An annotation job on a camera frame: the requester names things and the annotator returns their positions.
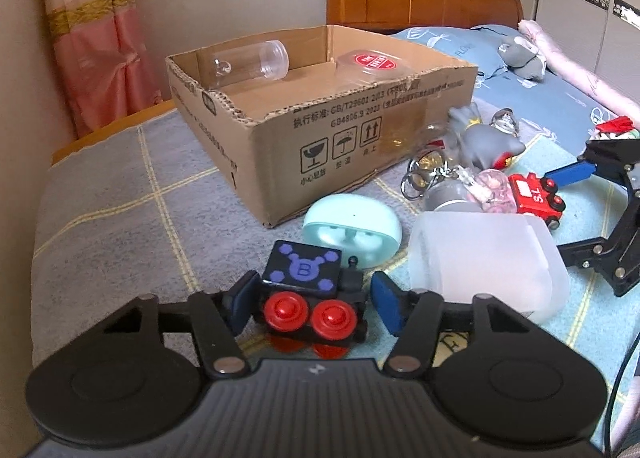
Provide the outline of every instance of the red toy wheel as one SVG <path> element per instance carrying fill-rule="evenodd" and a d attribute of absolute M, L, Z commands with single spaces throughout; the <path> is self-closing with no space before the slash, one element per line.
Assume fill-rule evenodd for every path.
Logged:
<path fill-rule="evenodd" d="M 344 301 L 328 299 L 319 303 L 311 314 L 314 331 L 328 341 L 346 339 L 356 327 L 358 316 Z"/>
<path fill-rule="evenodd" d="M 545 176 L 543 176 L 540 179 L 540 186 L 548 193 L 556 194 L 558 192 L 558 184 L 555 181 L 551 180 L 551 178 L 546 178 Z"/>
<path fill-rule="evenodd" d="M 564 200 L 557 194 L 550 194 L 546 198 L 546 201 L 549 203 L 549 206 L 556 212 L 562 213 L 566 209 L 566 203 L 564 203 Z"/>
<path fill-rule="evenodd" d="M 309 305 L 295 292 L 278 292 L 264 304 L 264 319 L 278 332 L 293 332 L 302 328 L 309 317 Z"/>
<path fill-rule="evenodd" d="M 349 353 L 348 348 L 342 348 L 341 346 L 329 346 L 328 344 L 316 343 L 312 344 L 311 347 L 318 357 L 327 361 L 341 359 Z"/>

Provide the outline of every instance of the open cardboard box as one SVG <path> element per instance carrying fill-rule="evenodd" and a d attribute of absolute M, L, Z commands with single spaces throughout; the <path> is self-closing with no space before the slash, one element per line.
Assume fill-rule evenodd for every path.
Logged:
<path fill-rule="evenodd" d="M 271 39 L 289 54 L 284 79 L 204 89 L 215 52 Z M 356 50 L 397 57 L 408 70 L 382 82 L 350 81 L 335 59 Z M 268 227 L 406 157 L 425 123 L 469 104 L 477 74 L 476 66 L 425 46 L 341 26 L 253 35 L 170 56 L 166 64 L 185 120 Z"/>

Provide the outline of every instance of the gray plush toy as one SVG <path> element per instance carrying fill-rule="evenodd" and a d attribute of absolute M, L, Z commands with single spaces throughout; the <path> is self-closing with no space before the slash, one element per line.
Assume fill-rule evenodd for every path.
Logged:
<path fill-rule="evenodd" d="M 535 81 L 541 81 L 545 77 L 545 57 L 536 45 L 523 37 L 505 37 L 498 48 L 498 54 L 518 77 Z"/>

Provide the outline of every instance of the pillowcase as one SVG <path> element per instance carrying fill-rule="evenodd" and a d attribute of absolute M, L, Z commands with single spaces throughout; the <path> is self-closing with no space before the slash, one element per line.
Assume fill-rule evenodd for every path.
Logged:
<path fill-rule="evenodd" d="M 507 65 L 498 54 L 502 40 L 497 35 L 451 26 L 428 26 L 407 28 L 392 37 L 420 43 L 475 64 L 482 80 L 507 71 Z"/>
<path fill-rule="evenodd" d="M 478 26 L 471 27 L 471 30 L 477 30 L 478 32 L 483 32 L 484 34 L 491 35 L 492 37 L 503 37 L 505 35 L 509 37 L 524 37 L 515 28 L 511 28 L 510 26 L 503 24 L 479 24 Z"/>

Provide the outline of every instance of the pink curtain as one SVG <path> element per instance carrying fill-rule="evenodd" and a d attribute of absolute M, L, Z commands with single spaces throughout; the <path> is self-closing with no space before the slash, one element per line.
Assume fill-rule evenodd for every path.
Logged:
<path fill-rule="evenodd" d="M 161 102 L 135 0 L 45 0 L 79 136 Z"/>

